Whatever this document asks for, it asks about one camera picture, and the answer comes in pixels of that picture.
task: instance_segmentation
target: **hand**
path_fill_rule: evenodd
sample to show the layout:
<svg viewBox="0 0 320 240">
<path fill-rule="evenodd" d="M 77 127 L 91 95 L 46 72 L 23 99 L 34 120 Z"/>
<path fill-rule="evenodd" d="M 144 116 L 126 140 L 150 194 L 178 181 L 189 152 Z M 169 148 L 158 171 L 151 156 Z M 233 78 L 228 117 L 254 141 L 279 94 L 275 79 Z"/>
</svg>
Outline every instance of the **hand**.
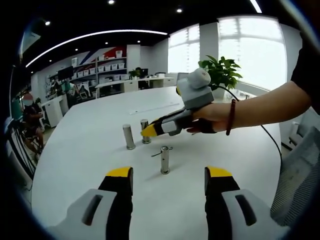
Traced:
<svg viewBox="0 0 320 240">
<path fill-rule="evenodd" d="M 193 114 L 193 119 L 206 119 L 212 122 L 212 129 L 215 132 L 222 132 L 227 130 L 228 118 L 230 113 L 229 103 L 211 103 L 204 106 L 199 111 Z M 199 133 L 197 127 L 187 129 L 189 133 Z"/>
</svg>

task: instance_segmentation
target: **red bracelet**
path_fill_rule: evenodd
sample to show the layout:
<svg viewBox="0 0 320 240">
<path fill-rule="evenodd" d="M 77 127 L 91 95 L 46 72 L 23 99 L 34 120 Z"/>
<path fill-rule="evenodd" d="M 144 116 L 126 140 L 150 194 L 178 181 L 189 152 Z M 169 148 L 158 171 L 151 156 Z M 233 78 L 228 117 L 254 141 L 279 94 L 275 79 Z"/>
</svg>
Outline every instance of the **red bracelet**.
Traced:
<svg viewBox="0 0 320 240">
<path fill-rule="evenodd" d="M 226 126 L 226 135 L 227 136 L 230 135 L 232 124 L 234 123 L 234 120 L 235 120 L 235 111 L 236 111 L 236 100 L 232 99 L 228 124 Z"/>
</svg>

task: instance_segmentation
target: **person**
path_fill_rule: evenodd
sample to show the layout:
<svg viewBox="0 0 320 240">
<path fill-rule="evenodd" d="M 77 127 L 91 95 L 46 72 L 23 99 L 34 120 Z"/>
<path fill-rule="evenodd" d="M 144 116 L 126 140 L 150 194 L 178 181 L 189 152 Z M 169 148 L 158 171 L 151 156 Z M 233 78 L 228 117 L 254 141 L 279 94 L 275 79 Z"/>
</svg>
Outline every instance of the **person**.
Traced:
<svg viewBox="0 0 320 240">
<path fill-rule="evenodd" d="M 302 49 L 291 81 L 264 95 L 235 103 L 231 129 L 273 124 L 293 119 L 308 108 L 320 114 L 320 80 L 310 69 L 320 66 L 320 54 L 302 36 Z M 211 103 L 193 114 L 194 120 L 211 121 L 215 132 L 227 130 L 231 103 Z M 198 133 L 196 124 L 187 129 Z"/>
<path fill-rule="evenodd" d="M 22 140 L 24 144 L 35 154 L 35 158 L 41 154 L 44 149 L 44 136 L 41 130 L 41 124 L 39 119 L 43 117 L 42 111 L 38 104 L 34 103 L 33 96 L 30 93 L 27 93 L 23 96 L 23 126 L 24 131 L 22 134 Z M 39 148 L 32 144 L 31 139 L 35 138 Z"/>
<path fill-rule="evenodd" d="M 67 101 L 68 101 L 68 106 L 71 108 L 72 106 L 77 104 L 77 96 L 80 94 L 79 90 L 77 88 L 77 85 L 69 82 L 70 84 L 70 89 L 67 93 Z"/>
</svg>

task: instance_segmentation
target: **desk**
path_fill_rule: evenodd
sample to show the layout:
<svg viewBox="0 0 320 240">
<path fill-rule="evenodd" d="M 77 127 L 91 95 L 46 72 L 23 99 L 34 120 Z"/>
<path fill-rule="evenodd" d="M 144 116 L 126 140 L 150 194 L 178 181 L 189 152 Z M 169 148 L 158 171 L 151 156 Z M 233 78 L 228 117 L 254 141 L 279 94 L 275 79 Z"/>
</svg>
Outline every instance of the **desk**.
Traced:
<svg viewBox="0 0 320 240">
<path fill-rule="evenodd" d="M 63 115 L 69 110 L 67 95 L 63 94 L 46 101 L 41 104 L 41 107 L 45 108 L 50 126 L 53 128 L 58 125 L 63 118 Z"/>
<path fill-rule="evenodd" d="M 230 171 L 242 189 L 272 205 L 280 172 L 274 142 L 260 127 L 216 134 L 162 135 L 142 144 L 140 120 L 150 122 L 183 107 L 175 87 L 103 97 L 72 107 L 49 138 L 32 188 L 32 212 L 44 227 L 55 226 L 68 207 L 97 189 L 112 169 L 133 167 L 131 240 L 207 240 L 205 167 Z M 131 124 L 134 150 L 122 130 Z M 265 126 L 280 145 L 279 124 Z M 172 146 L 170 173 L 160 173 L 161 146 Z"/>
<path fill-rule="evenodd" d="M 101 83 L 95 86 L 96 94 L 95 98 L 98 99 L 100 97 L 100 88 L 106 86 L 112 86 L 121 84 L 121 92 L 122 93 L 130 93 L 138 91 L 138 82 L 147 81 L 148 83 L 152 81 L 153 88 L 163 88 L 163 87 L 172 87 L 177 85 L 177 82 L 174 82 L 173 77 L 147 77 L 147 78 L 139 78 L 134 80 L 120 80 L 120 81 L 111 81 L 106 83 Z"/>
</svg>

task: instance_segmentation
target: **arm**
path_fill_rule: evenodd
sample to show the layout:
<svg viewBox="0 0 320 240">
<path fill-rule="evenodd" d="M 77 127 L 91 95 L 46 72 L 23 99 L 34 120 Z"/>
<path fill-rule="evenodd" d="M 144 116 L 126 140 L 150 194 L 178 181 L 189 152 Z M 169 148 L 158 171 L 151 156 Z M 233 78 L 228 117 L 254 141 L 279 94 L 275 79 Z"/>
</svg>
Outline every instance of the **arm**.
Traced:
<svg viewBox="0 0 320 240">
<path fill-rule="evenodd" d="M 43 114 L 42 113 L 38 113 L 38 114 L 30 114 L 29 115 L 29 118 L 30 119 L 40 119 L 40 118 L 42 118 L 43 117 Z"/>
<path fill-rule="evenodd" d="M 262 96 L 237 102 L 232 128 L 284 122 L 304 113 L 310 106 L 309 95 L 290 81 Z M 230 103 L 212 103 L 195 112 L 194 119 L 211 120 L 216 132 L 225 131 L 230 108 Z"/>
<path fill-rule="evenodd" d="M 301 115 L 310 106 L 307 93 L 290 81 L 265 95 L 238 102 L 234 127 L 284 122 Z"/>
</svg>

